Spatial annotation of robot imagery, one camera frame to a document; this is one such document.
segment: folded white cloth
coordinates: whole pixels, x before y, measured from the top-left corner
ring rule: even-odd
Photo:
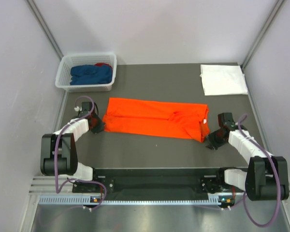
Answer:
[[[201,65],[204,94],[248,94],[245,77],[240,66]]]

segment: red cloth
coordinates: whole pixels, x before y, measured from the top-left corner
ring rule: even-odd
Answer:
[[[205,104],[110,98],[103,122],[106,124],[104,130],[108,132],[203,142],[209,134],[207,114]]]
[[[103,64],[110,66],[111,70],[113,70],[112,66],[106,63],[96,63],[95,66],[101,67]]]

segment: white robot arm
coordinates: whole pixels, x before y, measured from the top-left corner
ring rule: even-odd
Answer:
[[[275,200],[277,186],[272,162],[280,182],[281,199],[287,199],[289,197],[287,161],[283,157],[276,157],[262,149],[244,126],[241,126],[242,131],[240,131],[233,120],[232,113],[219,114],[218,124],[220,129],[208,135],[210,145],[206,147],[216,150],[229,143],[237,149],[248,164],[247,172],[238,168],[220,168],[219,185],[235,186],[245,191],[252,201]]]
[[[75,108],[75,110],[78,116],[62,129],[42,137],[40,168],[42,174],[54,175],[55,143],[61,133],[58,146],[58,174],[67,178],[90,181],[93,179],[94,170],[78,162],[75,142],[88,131],[94,134],[103,131],[104,123],[98,117],[99,111],[96,104],[93,106],[91,102],[86,101],[82,103],[81,108]]]

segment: blue cloth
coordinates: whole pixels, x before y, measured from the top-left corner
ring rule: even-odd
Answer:
[[[112,81],[112,68],[106,64],[80,65],[71,68],[71,86],[108,84]]]

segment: plastic basket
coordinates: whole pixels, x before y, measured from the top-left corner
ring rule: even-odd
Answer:
[[[71,68],[78,65],[96,63],[106,63],[112,66],[113,76],[111,83],[100,85],[80,85],[70,86],[71,82]],[[110,91],[115,81],[117,59],[116,55],[112,53],[84,53],[77,55],[64,56],[59,64],[56,75],[55,85],[68,92],[96,92],[96,91]]]

